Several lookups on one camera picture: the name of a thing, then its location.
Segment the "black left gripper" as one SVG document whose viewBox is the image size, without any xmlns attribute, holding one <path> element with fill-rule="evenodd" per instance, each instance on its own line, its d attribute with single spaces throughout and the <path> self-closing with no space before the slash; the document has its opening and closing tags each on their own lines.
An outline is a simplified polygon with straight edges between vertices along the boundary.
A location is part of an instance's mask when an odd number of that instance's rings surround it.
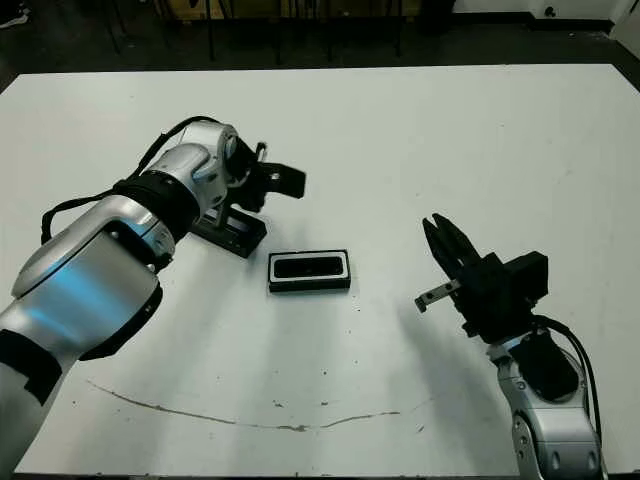
<svg viewBox="0 0 640 480">
<path fill-rule="evenodd" d="M 241 209 L 259 213 L 270 191 L 271 174 L 260 162 L 261 154 L 267 153 L 267 144 L 258 142 L 252 150 L 245 142 L 234 142 L 224 161 L 230 175 L 225 203 L 237 204 Z"/>
</svg>

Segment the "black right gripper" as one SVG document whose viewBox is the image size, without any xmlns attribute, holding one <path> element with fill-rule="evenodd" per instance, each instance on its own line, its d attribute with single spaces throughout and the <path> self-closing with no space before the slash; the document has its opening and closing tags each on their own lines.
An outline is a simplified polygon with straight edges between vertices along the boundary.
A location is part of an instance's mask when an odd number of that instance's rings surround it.
<svg viewBox="0 0 640 480">
<path fill-rule="evenodd" d="M 420 294 L 418 310 L 445 297 L 463 316 L 463 330 L 486 343 L 499 343 L 532 329 L 533 255 L 506 263 L 491 253 L 483 258 L 452 221 L 434 213 L 422 226 L 431 254 L 448 282 Z"/>
</svg>

